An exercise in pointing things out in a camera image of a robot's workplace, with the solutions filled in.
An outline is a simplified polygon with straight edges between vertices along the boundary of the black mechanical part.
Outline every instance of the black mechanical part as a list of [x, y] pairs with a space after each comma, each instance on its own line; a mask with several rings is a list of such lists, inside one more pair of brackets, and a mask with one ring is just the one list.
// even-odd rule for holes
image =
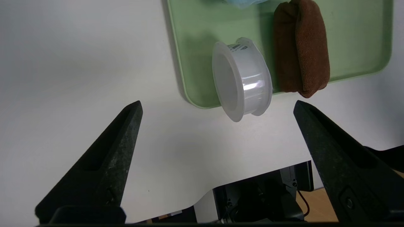
[[293, 113], [340, 222], [404, 221], [403, 178], [314, 106]]
[[290, 166], [217, 187], [213, 193], [218, 217], [225, 223], [303, 221], [293, 186], [298, 181]]
[[123, 224], [120, 203], [143, 110], [126, 106], [35, 208], [40, 224]]

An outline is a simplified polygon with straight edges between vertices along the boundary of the light green tray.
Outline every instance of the light green tray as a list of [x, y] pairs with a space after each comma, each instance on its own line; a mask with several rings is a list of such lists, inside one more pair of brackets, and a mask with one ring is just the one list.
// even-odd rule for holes
[[[168, 0], [185, 95], [199, 108], [220, 106], [212, 76], [212, 48], [220, 40], [254, 41], [264, 55], [274, 93], [273, 18], [279, 0], [240, 10], [224, 0]], [[391, 55], [393, 0], [316, 0], [327, 31], [330, 82], [379, 72]]]

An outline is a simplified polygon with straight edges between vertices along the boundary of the brown towel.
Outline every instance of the brown towel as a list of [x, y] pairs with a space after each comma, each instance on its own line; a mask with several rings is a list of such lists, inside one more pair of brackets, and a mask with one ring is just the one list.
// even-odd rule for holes
[[310, 98], [330, 79], [327, 36], [312, 0], [281, 3], [274, 13], [275, 67], [284, 92]]

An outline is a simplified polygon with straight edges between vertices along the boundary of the white tabletop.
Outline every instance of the white tabletop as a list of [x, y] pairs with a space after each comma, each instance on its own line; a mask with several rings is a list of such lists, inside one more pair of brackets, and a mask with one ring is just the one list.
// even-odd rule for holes
[[[396, 9], [404, 9], [398, 1]], [[137, 222], [195, 204], [226, 183], [310, 160], [297, 94], [232, 122], [180, 95], [159, 0], [0, 1], [0, 220], [34, 208], [127, 104], [143, 119], [122, 207]], [[404, 21], [396, 13], [395, 21]], [[404, 144], [404, 24], [387, 69], [306, 100], [375, 149]]]

